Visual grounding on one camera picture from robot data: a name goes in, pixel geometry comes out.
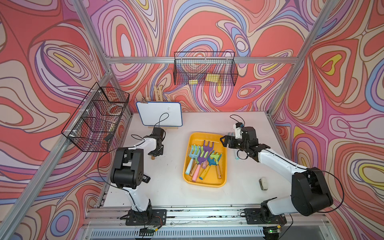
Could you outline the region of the light blue fork rake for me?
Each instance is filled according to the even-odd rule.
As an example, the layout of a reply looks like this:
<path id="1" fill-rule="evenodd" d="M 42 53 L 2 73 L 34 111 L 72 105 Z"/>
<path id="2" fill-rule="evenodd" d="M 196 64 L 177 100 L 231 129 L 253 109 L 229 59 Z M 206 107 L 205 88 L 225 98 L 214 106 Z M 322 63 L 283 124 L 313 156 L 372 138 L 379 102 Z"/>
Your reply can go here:
<path id="1" fill-rule="evenodd" d="M 191 151 L 189 153 L 190 161 L 188 163 L 188 166 L 186 168 L 185 174 L 189 175 L 193 166 L 193 163 L 195 159 L 199 156 L 201 151 L 201 147 L 197 145 L 192 145 Z"/>

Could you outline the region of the yellow plastic storage tray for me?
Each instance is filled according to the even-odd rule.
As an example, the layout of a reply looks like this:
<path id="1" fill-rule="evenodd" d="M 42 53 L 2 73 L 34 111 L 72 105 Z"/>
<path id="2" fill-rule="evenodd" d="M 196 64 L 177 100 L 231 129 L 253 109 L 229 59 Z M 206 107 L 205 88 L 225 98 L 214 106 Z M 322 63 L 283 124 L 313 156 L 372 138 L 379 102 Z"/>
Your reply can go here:
<path id="1" fill-rule="evenodd" d="M 201 186 L 201 187 L 213 187 L 213 188 L 220 188 L 226 184 L 226 181 L 227 181 L 227 156 L 228 156 L 228 154 L 227 154 L 227 149 L 225 147 L 223 147 L 223 145 L 221 144 L 220 138 L 221 138 L 220 135 L 211 134 L 211 133 L 195 132 L 195 133 L 191 134 L 189 142 L 187 144 L 187 153 L 186 153 L 186 157 L 184 160 L 184 170 L 182 171 L 183 178 L 187 183 L 192 184 L 192 185 Z M 200 168 L 200 171 L 199 171 L 198 178 L 197 178 L 196 182 L 193 182 L 192 177 L 193 177 L 193 174 L 197 168 L 198 158 L 195 159 L 190 174 L 186 175 L 185 171 L 186 171 L 186 168 L 187 168 L 188 163 L 190 161 L 189 153 L 191 151 L 192 145 L 197 145 L 197 146 L 201 147 L 201 151 L 200 151 L 200 154 L 201 154 L 204 141 L 206 141 L 206 143 L 207 143 L 207 141 L 214 142 L 214 150 L 212 151 L 212 153 L 219 153 L 222 156 L 221 156 L 221 159 L 219 161 L 219 166 L 218 167 L 217 166 L 211 166 L 207 175 L 205 176 L 205 178 L 203 180 L 200 180 L 199 176 L 201 175 L 201 173 L 206 168 L 206 166 L 208 164 L 208 160 L 203 162 L 203 164 Z"/>

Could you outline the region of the light blue hand rake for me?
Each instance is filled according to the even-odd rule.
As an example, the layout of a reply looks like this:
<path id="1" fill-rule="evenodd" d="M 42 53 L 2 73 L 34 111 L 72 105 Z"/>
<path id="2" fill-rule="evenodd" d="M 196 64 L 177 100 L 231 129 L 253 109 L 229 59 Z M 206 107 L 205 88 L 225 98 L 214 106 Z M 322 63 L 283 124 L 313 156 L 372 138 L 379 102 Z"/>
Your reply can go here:
<path id="1" fill-rule="evenodd" d="M 234 137 L 234 136 L 235 136 L 235 133 L 234 133 L 234 132 L 229 132 L 228 135 Z M 237 151 L 238 151 L 237 149 L 232 149 L 232 152 L 233 152 L 233 154 L 234 154 L 235 160 L 238 161 L 240 158 L 239 158 L 238 155 L 237 155 Z"/>

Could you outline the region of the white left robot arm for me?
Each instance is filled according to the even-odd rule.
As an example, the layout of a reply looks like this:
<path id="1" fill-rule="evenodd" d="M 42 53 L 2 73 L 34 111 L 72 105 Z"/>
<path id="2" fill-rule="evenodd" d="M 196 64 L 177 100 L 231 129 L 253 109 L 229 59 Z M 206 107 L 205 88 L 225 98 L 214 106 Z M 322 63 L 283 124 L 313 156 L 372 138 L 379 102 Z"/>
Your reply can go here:
<path id="1" fill-rule="evenodd" d="M 155 127 L 150 135 L 136 145 L 117 149 L 110 175 L 111 183 L 126 193 L 131 209 L 135 212 L 145 212 L 150 207 L 150 199 L 138 191 L 138 186 L 144 179 L 144 156 L 161 156 L 165 137 L 165 131 Z"/>

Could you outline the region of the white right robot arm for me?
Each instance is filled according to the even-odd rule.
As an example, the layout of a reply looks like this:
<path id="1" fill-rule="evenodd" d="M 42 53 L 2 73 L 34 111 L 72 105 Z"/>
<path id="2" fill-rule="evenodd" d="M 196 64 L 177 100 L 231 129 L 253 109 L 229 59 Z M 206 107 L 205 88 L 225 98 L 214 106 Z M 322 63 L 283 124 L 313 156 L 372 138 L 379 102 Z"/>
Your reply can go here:
<path id="1" fill-rule="evenodd" d="M 266 144 L 261 144 L 253 127 L 235 126 L 234 136 L 223 136 L 225 148 L 245 152 L 248 158 L 266 165 L 291 184 L 291 194 L 261 203 L 260 212 L 265 221 L 285 214 L 299 213 L 310 216 L 333 205 L 334 200 L 326 182 L 324 171 L 307 168 L 277 154 Z"/>

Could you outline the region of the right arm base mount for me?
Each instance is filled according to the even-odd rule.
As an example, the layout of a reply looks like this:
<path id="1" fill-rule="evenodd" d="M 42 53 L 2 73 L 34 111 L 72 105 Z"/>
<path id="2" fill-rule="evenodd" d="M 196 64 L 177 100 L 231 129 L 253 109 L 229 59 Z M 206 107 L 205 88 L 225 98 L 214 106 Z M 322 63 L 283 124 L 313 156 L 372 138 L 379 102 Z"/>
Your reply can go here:
<path id="1" fill-rule="evenodd" d="M 287 219 L 285 215 L 273 215 L 269 210 L 267 203 L 271 200 L 276 199 L 272 198 L 269 200 L 265 200 L 261 203 L 260 208 L 253 209 L 244 209 L 243 212 L 240 213 L 240 217 L 246 218 L 248 225 L 257 225 L 257 224 L 277 224 L 277 225 L 285 225 L 287 223 Z"/>

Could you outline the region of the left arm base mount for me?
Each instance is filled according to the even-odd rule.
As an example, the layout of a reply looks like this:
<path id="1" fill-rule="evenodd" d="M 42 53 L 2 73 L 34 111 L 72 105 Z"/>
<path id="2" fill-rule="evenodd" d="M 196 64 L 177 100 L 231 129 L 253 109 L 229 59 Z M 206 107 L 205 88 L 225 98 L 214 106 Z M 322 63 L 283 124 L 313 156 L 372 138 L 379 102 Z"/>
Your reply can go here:
<path id="1" fill-rule="evenodd" d="M 167 221 L 167 210 L 154 209 L 144 212 L 129 210 L 125 220 L 126 226 L 164 226 Z"/>

